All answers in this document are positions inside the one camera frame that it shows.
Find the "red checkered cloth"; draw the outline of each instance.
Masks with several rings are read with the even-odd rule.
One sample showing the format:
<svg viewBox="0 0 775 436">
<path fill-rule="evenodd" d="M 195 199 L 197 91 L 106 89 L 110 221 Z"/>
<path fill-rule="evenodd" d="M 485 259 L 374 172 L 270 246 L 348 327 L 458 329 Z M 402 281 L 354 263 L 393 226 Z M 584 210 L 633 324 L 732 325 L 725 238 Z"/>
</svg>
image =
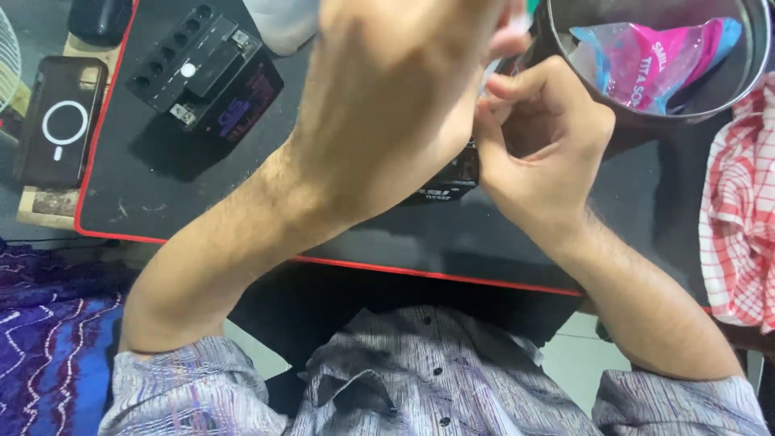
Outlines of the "red checkered cloth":
<svg viewBox="0 0 775 436">
<path fill-rule="evenodd" d="M 700 210 L 700 260 L 720 321 L 775 329 L 775 73 L 716 135 Z"/>
</svg>

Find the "tiled floor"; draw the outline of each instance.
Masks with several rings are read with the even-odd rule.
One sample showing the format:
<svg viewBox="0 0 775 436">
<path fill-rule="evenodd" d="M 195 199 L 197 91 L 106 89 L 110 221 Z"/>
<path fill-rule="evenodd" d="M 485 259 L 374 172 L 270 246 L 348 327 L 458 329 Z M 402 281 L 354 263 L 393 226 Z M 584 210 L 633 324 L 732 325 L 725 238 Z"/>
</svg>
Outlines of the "tiled floor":
<svg viewBox="0 0 775 436">
<path fill-rule="evenodd" d="M 629 370 L 630 364 L 615 345 L 601 341 L 594 332 L 597 317 L 575 313 L 542 352 L 544 370 L 581 407 L 590 414 L 605 369 Z M 253 359 L 258 373 L 268 379 L 288 369 L 288 364 L 237 327 L 224 325 L 231 337 Z"/>
</svg>

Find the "pink plastic bag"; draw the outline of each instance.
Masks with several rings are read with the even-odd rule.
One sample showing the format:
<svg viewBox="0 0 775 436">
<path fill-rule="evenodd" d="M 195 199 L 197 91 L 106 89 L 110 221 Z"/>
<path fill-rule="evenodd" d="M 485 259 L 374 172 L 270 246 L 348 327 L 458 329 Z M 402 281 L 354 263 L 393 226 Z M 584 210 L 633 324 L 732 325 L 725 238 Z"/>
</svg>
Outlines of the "pink plastic bag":
<svg viewBox="0 0 775 436">
<path fill-rule="evenodd" d="M 676 91 L 729 54 L 742 27 L 717 18 L 663 31 L 621 22 L 570 32 L 581 42 L 569 58 L 595 88 L 625 106 L 664 114 Z"/>
</svg>

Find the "shirt sleeve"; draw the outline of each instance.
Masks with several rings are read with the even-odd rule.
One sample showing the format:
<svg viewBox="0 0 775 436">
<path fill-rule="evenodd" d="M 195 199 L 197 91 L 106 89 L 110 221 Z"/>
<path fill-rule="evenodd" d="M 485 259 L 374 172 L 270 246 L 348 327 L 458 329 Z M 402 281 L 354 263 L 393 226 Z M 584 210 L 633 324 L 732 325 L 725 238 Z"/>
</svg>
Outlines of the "shirt sleeve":
<svg viewBox="0 0 775 436">
<path fill-rule="evenodd" d="M 681 382 L 647 372 L 606 371 L 592 419 L 607 435 L 770 434 L 753 387 L 740 377 Z"/>
<path fill-rule="evenodd" d="M 115 357 L 113 406 L 100 435 L 282 434 L 264 381 L 239 346 L 205 337 L 140 361 Z"/>
</svg>

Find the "purple fabric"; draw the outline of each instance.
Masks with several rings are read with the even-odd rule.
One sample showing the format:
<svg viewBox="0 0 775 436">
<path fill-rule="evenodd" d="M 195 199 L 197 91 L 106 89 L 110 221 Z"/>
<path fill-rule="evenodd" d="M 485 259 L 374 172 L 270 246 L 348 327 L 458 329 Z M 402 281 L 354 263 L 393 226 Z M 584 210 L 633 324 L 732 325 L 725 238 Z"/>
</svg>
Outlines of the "purple fabric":
<svg viewBox="0 0 775 436">
<path fill-rule="evenodd" d="M 109 386 L 106 350 L 136 272 L 67 265 L 0 240 L 3 434 L 96 434 Z"/>
</svg>

